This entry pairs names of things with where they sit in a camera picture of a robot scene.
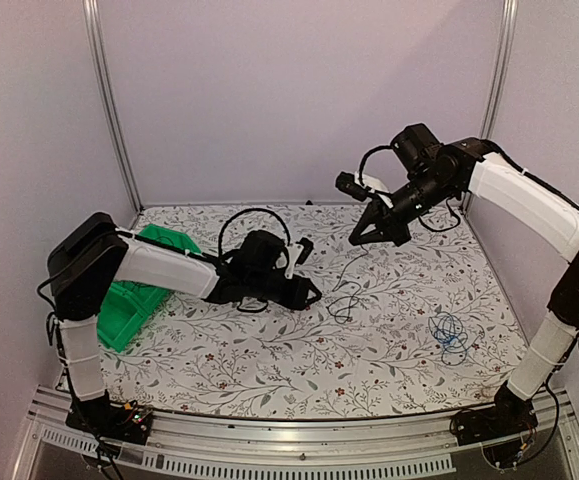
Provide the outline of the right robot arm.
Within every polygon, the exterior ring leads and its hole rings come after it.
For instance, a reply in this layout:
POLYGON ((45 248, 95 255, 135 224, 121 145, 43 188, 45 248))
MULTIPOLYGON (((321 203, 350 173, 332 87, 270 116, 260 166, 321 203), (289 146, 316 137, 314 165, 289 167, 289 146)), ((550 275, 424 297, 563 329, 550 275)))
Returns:
POLYGON ((579 335, 579 203, 516 163, 489 139, 438 140, 422 124, 405 127, 389 142, 366 152, 352 173, 336 186, 367 202, 349 241, 353 245, 392 243, 412 238, 410 226, 450 199, 472 197, 517 224, 513 232, 530 246, 514 254, 535 268, 531 279, 545 280, 542 318, 534 321, 530 342, 518 365, 484 409, 465 409, 452 418, 462 443, 516 434, 537 426, 533 399, 560 370, 579 335))

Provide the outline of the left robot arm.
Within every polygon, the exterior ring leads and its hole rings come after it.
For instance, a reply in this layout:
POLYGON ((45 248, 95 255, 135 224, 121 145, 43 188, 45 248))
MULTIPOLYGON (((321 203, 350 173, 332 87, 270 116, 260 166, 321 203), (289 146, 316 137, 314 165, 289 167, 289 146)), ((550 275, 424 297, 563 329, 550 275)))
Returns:
POLYGON ((201 252, 189 237, 154 225, 122 229, 97 212, 49 255, 48 277, 36 289, 48 303, 45 329, 66 370, 72 404, 97 434, 117 426, 102 373, 98 345, 124 348, 171 292, 209 304, 241 307, 253 299, 303 311, 322 294, 296 273, 313 250, 293 240, 253 230, 242 243, 216 254, 201 252))

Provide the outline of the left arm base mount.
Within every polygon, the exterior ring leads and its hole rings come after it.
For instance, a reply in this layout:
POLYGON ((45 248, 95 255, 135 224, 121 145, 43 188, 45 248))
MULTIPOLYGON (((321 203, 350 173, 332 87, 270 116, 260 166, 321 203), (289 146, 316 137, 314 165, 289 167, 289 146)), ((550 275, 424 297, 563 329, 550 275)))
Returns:
POLYGON ((135 401, 113 404, 106 397, 73 401, 66 425, 103 439, 145 445, 153 423, 153 410, 135 401))

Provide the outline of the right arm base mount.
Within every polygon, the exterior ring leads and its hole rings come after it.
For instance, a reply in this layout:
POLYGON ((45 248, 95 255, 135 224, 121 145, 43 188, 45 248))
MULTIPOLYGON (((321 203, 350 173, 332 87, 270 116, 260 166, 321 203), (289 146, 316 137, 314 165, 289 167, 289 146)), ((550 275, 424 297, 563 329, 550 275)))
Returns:
POLYGON ((451 417, 449 431, 459 446, 479 445, 490 466, 507 470, 516 468, 533 446, 537 426, 532 404, 519 412, 492 405, 459 410, 451 417))

